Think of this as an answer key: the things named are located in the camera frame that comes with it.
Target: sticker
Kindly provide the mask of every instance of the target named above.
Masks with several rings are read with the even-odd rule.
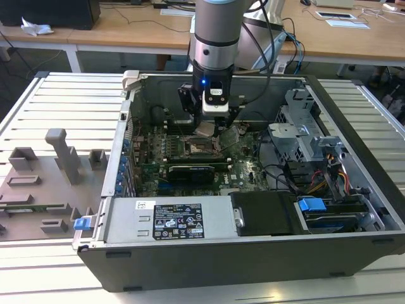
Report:
[[[153,209],[156,201],[136,201],[135,209],[136,210],[148,210]]]
[[[153,223],[152,235],[157,241],[204,238],[201,204],[154,205]]]

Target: screw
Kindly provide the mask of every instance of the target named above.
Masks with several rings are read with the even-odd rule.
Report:
[[[235,218],[235,225],[238,228],[242,228],[243,227],[243,220],[241,218]]]

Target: blue cable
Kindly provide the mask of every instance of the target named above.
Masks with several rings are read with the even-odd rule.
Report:
[[[302,49],[301,49],[301,42],[297,40],[297,37],[292,35],[291,33],[285,32],[287,34],[287,36],[290,37],[290,39],[294,42],[294,44],[297,46],[298,50],[299,50],[299,56],[298,56],[298,64],[296,67],[296,70],[294,71],[294,75],[296,73],[298,73],[299,68],[301,67],[302,64],[302,60],[304,59],[304,56],[302,55]]]

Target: desk leg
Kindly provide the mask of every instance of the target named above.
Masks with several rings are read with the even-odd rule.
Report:
[[[340,65],[339,69],[337,70],[336,76],[343,77],[343,74],[346,73],[347,67],[349,65]]]
[[[120,56],[120,65],[122,68],[126,68],[127,67],[127,62],[125,60],[125,53],[118,53],[118,55]]]
[[[77,56],[77,51],[69,49],[66,50],[66,54],[68,55],[70,68],[73,73],[82,73],[82,64]]]
[[[164,71],[166,67],[166,62],[170,60],[170,55],[165,55],[165,54],[157,54],[156,55],[156,61],[157,61],[157,67],[156,69],[158,71]]]
[[[7,53],[8,47],[0,47],[0,59],[4,62],[10,61],[10,56]]]

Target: wooden desk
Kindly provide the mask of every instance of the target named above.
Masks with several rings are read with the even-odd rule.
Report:
[[[68,55],[72,72],[80,73],[82,67],[77,51],[102,51],[146,54],[187,54],[191,17],[163,16],[160,9],[115,6],[101,4],[101,15],[92,30],[53,28],[55,33],[38,35],[25,34],[20,27],[0,26],[1,32],[17,48],[61,49]],[[175,29],[176,32],[159,25]],[[0,37],[0,47],[8,43]]]
[[[381,3],[369,1],[356,1],[356,4],[356,9],[333,9],[315,5],[307,7],[299,0],[286,0],[282,15],[294,20],[297,38],[306,48],[304,60],[362,65],[405,65],[405,16],[386,13],[384,16],[394,23],[383,18],[364,16],[370,29],[360,29],[331,27],[326,21],[316,20],[307,11],[303,11],[309,10],[312,14],[315,14],[315,11],[337,11],[358,16],[361,13],[360,6],[378,9],[382,7]],[[16,47],[66,51],[73,72],[82,71],[77,51],[187,54],[188,32],[175,32],[154,22],[128,24],[128,21],[152,20],[171,29],[188,31],[190,17],[162,16],[160,10],[153,9],[152,6],[116,7],[118,11],[113,8],[101,8],[100,19],[91,31],[56,28],[54,34],[32,37],[24,34],[19,27],[0,29]],[[286,29],[292,32],[290,22],[286,20],[284,23]],[[0,46],[8,46],[1,37]],[[286,42],[277,60],[279,63],[286,63],[293,53],[294,45],[292,42]]]
[[[385,13],[383,18],[362,16],[354,22],[368,22],[370,29],[331,27],[326,21],[311,16],[310,12],[321,19],[315,11],[349,13],[356,18],[362,6],[381,9],[382,3],[356,1],[355,9],[321,8],[305,6],[298,0],[286,0],[283,18],[290,17],[296,26],[296,36],[306,48],[305,61],[348,63],[363,65],[405,65],[405,16]],[[292,32],[289,20],[284,21],[287,31]],[[278,61],[289,61],[294,54],[292,42],[286,42]]]
[[[162,16],[160,9],[154,9],[152,6],[125,9],[118,7],[105,9],[103,5],[101,7],[100,18],[93,29],[73,30],[68,38],[69,43],[187,50],[191,17]],[[128,24],[128,21],[119,13],[133,23]],[[144,22],[144,20],[153,20],[181,32],[167,29],[154,22]]]

